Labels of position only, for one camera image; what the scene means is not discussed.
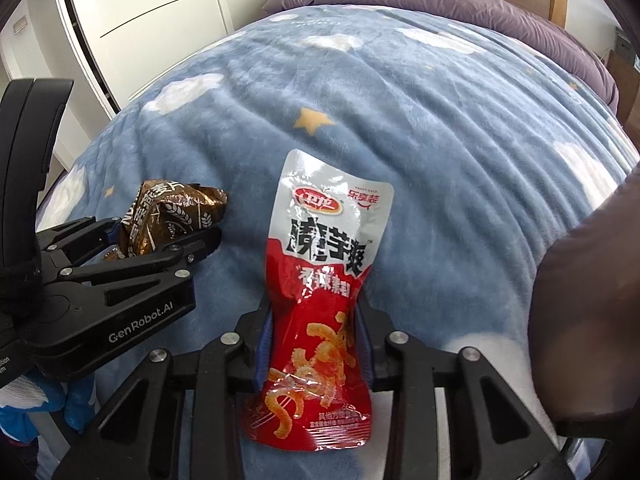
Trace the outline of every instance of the red and white snack package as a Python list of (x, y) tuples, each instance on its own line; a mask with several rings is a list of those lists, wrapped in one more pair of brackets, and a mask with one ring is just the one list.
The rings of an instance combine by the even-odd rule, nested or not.
[(353, 313), (393, 195), (391, 184), (289, 152), (267, 243), (270, 369), (242, 416), (250, 438), (306, 451), (369, 439), (371, 403), (356, 360)]

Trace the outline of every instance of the metal screw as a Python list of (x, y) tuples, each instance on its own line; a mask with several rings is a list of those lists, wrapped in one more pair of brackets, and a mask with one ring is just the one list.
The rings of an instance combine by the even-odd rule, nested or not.
[(226, 332), (220, 336), (223, 345), (235, 345), (240, 341), (240, 336), (235, 332)]
[(477, 348), (473, 346), (468, 346), (462, 349), (462, 357), (467, 361), (479, 361), (482, 357), (482, 354)]
[(166, 350), (164, 348), (156, 348), (149, 352), (149, 360), (152, 363), (161, 363), (168, 356)]
[(403, 345), (409, 341), (409, 336), (401, 330), (396, 330), (389, 334), (389, 341), (396, 343), (397, 345)]

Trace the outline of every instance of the brown wrapper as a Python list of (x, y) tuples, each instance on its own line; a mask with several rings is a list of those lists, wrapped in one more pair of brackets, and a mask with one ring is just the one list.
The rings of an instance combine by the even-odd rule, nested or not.
[(215, 187), (145, 180), (122, 219), (118, 249), (107, 258), (147, 254), (159, 244), (212, 227), (222, 220), (226, 200), (226, 193)]

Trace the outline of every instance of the blue and white glove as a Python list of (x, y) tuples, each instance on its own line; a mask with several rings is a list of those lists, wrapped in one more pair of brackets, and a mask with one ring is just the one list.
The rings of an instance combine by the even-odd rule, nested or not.
[(82, 431), (95, 414), (94, 375), (66, 386), (46, 379), (36, 369), (0, 388), (0, 430), (23, 444), (30, 444), (38, 430), (29, 412), (57, 412), (64, 409), (66, 423)]

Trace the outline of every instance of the purple bedding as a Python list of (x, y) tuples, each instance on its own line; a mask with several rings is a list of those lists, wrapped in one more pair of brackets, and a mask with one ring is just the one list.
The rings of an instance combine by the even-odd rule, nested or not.
[(618, 88), (598, 57), (550, 21), (504, 0), (268, 0), (268, 14), (312, 5), (378, 5), (418, 10), (516, 38), (580, 78), (615, 113)]

